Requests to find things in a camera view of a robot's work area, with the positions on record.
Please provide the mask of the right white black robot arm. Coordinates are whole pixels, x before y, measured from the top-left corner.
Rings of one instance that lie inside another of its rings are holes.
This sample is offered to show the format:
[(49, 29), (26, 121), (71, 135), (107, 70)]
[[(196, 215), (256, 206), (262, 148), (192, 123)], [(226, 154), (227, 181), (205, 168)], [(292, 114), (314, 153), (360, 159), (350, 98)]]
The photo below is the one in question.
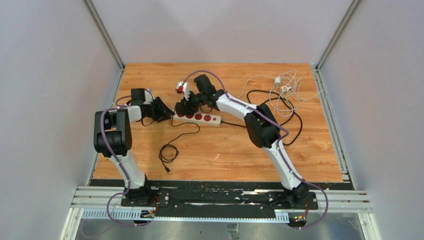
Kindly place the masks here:
[(268, 105), (250, 104), (232, 96), (225, 88), (216, 89), (205, 74), (196, 77), (194, 83), (198, 93), (191, 91), (186, 81), (176, 84), (175, 91), (183, 95), (182, 100), (175, 104), (176, 113), (194, 116), (200, 106), (207, 105), (243, 120), (250, 141), (262, 149), (273, 163), (285, 192), (286, 204), (292, 209), (301, 207), (310, 188), (284, 148), (282, 139), (289, 132), (277, 123)]

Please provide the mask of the white red power strip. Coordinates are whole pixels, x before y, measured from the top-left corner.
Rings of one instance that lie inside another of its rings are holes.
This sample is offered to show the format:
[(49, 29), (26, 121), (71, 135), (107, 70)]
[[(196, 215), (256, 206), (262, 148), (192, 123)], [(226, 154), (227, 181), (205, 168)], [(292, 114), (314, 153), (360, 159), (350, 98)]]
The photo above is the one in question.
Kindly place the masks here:
[(220, 127), (222, 123), (222, 118), (220, 116), (209, 113), (195, 113), (194, 115), (175, 114), (173, 119), (180, 122), (208, 125), (213, 127)]

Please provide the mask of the white round charger plug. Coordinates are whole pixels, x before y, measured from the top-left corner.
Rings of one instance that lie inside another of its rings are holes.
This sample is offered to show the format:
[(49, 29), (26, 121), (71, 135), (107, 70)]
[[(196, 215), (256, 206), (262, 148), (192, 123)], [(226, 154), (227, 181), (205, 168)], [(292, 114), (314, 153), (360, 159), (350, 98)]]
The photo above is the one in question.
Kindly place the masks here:
[(282, 83), (282, 80), (281, 80), (281, 78), (279, 76), (274, 78), (274, 80), (273, 80), (273, 85), (274, 86), (280, 86), (281, 83)]

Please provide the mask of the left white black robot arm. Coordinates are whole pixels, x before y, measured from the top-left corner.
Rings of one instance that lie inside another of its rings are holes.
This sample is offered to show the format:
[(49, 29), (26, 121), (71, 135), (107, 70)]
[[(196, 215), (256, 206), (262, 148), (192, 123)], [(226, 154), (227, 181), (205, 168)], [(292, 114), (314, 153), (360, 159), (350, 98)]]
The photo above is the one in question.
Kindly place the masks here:
[(144, 118), (162, 122), (171, 119), (175, 113), (146, 88), (131, 89), (128, 98), (126, 104), (94, 114), (93, 146), (97, 153), (111, 160), (124, 179), (123, 197), (146, 207), (157, 202), (158, 198), (132, 153), (131, 123), (142, 122)]

